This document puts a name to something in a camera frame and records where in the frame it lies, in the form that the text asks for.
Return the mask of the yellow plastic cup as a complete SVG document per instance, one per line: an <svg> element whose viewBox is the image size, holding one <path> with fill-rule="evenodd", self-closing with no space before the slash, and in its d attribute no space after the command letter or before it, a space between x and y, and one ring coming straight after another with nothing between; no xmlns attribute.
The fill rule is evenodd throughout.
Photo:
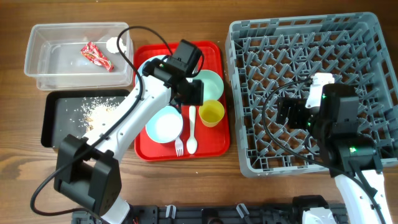
<svg viewBox="0 0 398 224"><path fill-rule="evenodd" d="M205 101L198 110L202 123L208 127L215 127L224 117L224 106L218 100Z"/></svg>

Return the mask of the small light blue bowl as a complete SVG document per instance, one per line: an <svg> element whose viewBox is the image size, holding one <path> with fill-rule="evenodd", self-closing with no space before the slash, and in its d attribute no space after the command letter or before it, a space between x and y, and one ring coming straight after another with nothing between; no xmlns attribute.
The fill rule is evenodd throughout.
<svg viewBox="0 0 398 224"><path fill-rule="evenodd" d="M183 117L173 106L158 111L146 124L146 133L157 143L168 143L180 136L183 130Z"/></svg>

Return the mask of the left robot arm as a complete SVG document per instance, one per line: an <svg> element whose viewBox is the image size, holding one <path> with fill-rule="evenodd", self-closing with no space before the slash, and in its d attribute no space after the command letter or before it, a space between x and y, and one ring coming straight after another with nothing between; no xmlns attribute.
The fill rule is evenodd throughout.
<svg viewBox="0 0 398 224"><path fill-rule="evenodd" d="M203 83L194 79L197 62L175 55L147 62L136 75L135 90L100 128L61 141L54 189L107 223L130 222L131 206L119 195L119 164L144 126L172 100L203 104Z"/></svg>

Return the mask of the rice and peanut scraps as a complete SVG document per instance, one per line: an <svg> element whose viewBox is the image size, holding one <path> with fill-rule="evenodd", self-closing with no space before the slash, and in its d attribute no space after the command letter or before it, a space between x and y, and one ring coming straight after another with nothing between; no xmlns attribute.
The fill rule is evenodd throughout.
<svg viewBox="0 0 398 224"><path fill-rule="evenodd" d="M79 112L83 117L79 119L79 128L85 132L101 127L103 120L109 118L113 111L125 99L124 96L94 96L84 97Z"/></svg>

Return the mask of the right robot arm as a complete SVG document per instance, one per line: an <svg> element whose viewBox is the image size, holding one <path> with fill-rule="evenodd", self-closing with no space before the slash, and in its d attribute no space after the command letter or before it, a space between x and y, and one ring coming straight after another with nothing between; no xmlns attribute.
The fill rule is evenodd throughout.
<svg viewBox="0 0 398 224"><path fill-rule="evenodd" d="M277 122L305 129L316 140L351 223L392 223L380 153L358 132L359 96L352 86L326 84L317 99L320 107L312 112L304 99L279 98Z"/></svg>

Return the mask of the mint green bowl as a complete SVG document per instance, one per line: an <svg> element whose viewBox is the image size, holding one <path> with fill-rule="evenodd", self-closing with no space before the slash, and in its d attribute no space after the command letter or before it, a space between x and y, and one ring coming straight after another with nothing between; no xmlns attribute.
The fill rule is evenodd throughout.
<svg viewBox="0 0 398 224"><path fill-rule="evenodd" d="M202 70L197 76L187 78L189 82L201 80L204 84L203 101L219 100L224 92L223 79L214 71Z"/></svg>

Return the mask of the white napkin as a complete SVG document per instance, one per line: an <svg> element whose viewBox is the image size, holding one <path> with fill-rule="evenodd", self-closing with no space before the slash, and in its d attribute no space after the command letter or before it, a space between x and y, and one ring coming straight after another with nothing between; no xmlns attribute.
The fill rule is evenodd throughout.
<svg viewBox="0 0 398 224"><path fill-rule="evenodd" d="M118 39L117 37L112 37L106 42L106 49L108 50L108 52L112 54L119 53L118 46L123 53L126 52L127 47L123 44L122 39Z"/></svg>

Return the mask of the red snack wrapper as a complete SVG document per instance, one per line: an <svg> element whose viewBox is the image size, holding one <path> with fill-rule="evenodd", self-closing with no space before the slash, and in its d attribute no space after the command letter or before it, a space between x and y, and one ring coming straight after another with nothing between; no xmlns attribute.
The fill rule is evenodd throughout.
<svg viewBox="0 0 398 224"><path fill-rule="evenodd" d="M88 42L80 50L80 53L93 64L104 67L109 72L114 69L113 63L100 51L98 46L92 42Z"/></svg>

